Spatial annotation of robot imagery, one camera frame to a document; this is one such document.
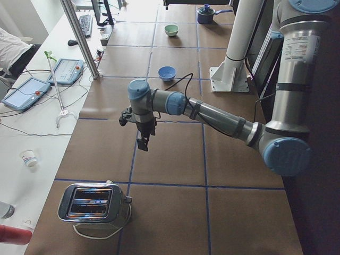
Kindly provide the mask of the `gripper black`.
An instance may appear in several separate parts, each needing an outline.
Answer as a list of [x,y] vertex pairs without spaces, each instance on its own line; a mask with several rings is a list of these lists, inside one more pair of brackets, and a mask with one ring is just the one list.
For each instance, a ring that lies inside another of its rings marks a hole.
[[157,121],[136,122],[141,138],[137,138],[138,149],[148,151],[150,135],[155,136]]

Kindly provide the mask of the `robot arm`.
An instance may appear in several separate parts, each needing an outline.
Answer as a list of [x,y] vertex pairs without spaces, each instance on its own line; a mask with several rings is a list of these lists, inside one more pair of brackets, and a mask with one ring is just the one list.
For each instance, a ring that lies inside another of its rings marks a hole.
[[309,168],[306,110],[323,32],[339,1],[274,1],[271,34],[282,41],[271,119],[263,124],[241,115],[233,103],[216,107],[184,92],[151,89],[146,80],[129,83],[129,107],[120,125],[137,126],[139,149],[147,151],[160,114],[185,115],[255,149],[265,165],[281,176],[296,176]]

